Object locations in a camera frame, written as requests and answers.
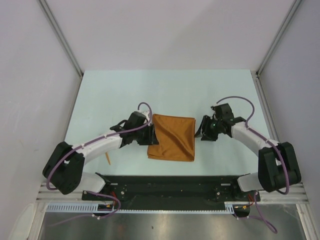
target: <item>white table surface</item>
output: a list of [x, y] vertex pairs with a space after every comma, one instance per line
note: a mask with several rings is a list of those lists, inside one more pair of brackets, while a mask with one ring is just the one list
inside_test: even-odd
[[[250, 125], [269, 136], [249, 70], [133, 70], [86, 71], [72, 113], [65, 141], [84, 143], [147, 102], [153, 113], [196, 119], [212, 115], [210, 106], [226, 96], [243, 96], [255, 105]], [[251, 106], [229, 99], [235, 117], [247, 118]], [[258, 158], [242, 143], [227, 135], [216, 142], [195, 140], [194, 162], [149, 159], [147, 146], [136, 142], [109, 152], [111, 165], [101, 155], [84, 167], [86, 172], [109, 175], [213, 176], [257, 172]]]

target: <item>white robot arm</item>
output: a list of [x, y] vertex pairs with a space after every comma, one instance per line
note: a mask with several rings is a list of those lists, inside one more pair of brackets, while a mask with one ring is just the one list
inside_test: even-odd
[[211, 109], [214, 111], [213, 116], [203, 116], [195, 137], [202, 135], [202, 141], [216, 141], [219, 134], [227, 134], [243, 143], [258, 157], [258, 172], [237, 179], [242, 192], [279, 192], [284, 187], [289, 191], [290, 185], [301, 181], [295, 150], [290, 143], [279, 143], [249, 127], [247, 120], [234, 117], [228, 103], [212, 106]]
[[48, 180], [47, 188], [58, 189], [65, 195], [75, 190], [100, 192], [106, 184], [105, 180], [98, 173], [83, 172], [84, 165], [133, 141], [137, 141], [139, 145], [159, 144], [151, 123], [151, 114], [150, 111], [134, 111], [128, 120], [119, 122], [109, 132], [86, 143], [59, 143], [42, 171]]

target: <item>orange cloth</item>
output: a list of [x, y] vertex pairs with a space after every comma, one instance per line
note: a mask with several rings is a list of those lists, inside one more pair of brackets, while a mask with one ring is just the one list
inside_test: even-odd
[[152, 116], [159, 145], [148, 147], [148, 158], [193, 162], [195, 160], [195, 125], [192, 117]]

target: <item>stainless steel surface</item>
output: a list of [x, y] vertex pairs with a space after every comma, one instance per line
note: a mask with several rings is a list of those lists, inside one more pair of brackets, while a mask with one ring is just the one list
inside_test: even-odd
[[61, 43], [63, 50], [65, 51], [67, 57], [70, 59], [72, 66], [74, 67], [75, 71], [78, 73], [79, 77], [82, 78], [84, 73], [81, 71], [79, 63], [78, 63], [74, 53], [72, 52], [63, 32], [61, 31], [61, 28], [59, 27], [58, 22], [54, 16], [53, 12], [51, 11], [47, 1], [46, 0], [38, 0], [38, 2], [39, 2], [40, 7], [43, 10], [44, 15], [48, 19], [48, 22], [51, 25], [52, 30], [54, 31], [56, 37], [58, 38], [59, 42]]
[[[57, 226], [49, 224], [73, 213], [45, 214], [39, 240], [305, 240], [295, 205], [262, 205], [265, 217], [278, 229], [273, 234], [263, 222], [236, 220], [232, 215], [116, 214], [96, 220], [82, 217]], [[257, 215], [253, 207], [251, 215]]]
[[293, 17], [295, 16], [299, 6], [301, 5], [301, 3], [304, 0], [295, 0], [293, 2], [293, 4], [291, 5], [291, 8], [289, 10], [289, 12], [287, 13], [287, 15], [285, 16], [283, 23], [281, 24], [281, 27], [279, 28], [278, 32], [276, 33], [270, 48], [268, 49], [266, 55], [264, 56], [259, 68], [257, 69], [257, 75], [260, 76], [262, 71], [264, 70], [268, 60], [270, 59], [270, 57], [272, 56], [272, 54], [274, 53], [278, 43], [280, 42], [284, 32], [286, 31], [287, 27], [290, 25]]
[[304, 230], [304, 234], [307, 240], [318, 240], [319, 229], [314, 219], [313, 211], [311, 210], [310, 204], [297, 204], [300, 221]]

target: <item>white enclosure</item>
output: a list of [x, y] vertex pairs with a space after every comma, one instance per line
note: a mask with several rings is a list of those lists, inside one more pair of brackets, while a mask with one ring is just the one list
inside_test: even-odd
[[256, 70], [293, 0], [48, 0], [82, 70]]
[[[46, 1], [58, 25], [44, 14]], [[82, 80], [79, 69], [255, 73], [297, 2], [301, 7], [255, 84], [262, 84], [280, 140], [295, 147], [319, 223], [318, 0], [10, 0], [2, 3], [0, 14], [1, 239], [9, 237], [21, 211], [36, 201], [42, 170], [65, 139]], [[78, 71], [57, 29], [79, 63]], [[260, 107], [258, 117], [261, 122], [255, 119], [254, 127], [262, 126], [267, 134]], [[101, 166], [106, 167], [105, 162], [95, 167]], [[299, 208], [301, 215], [309, 209], [306, 206]]]
[[0, 232], [35, 201], [42, 169], [63, 140], [80, 79], [35, 0], [0, 14]]
[[294, 145], [302, 181], [320, 222], [320, 1], [305, 1], [261, 75], [281, 141]]

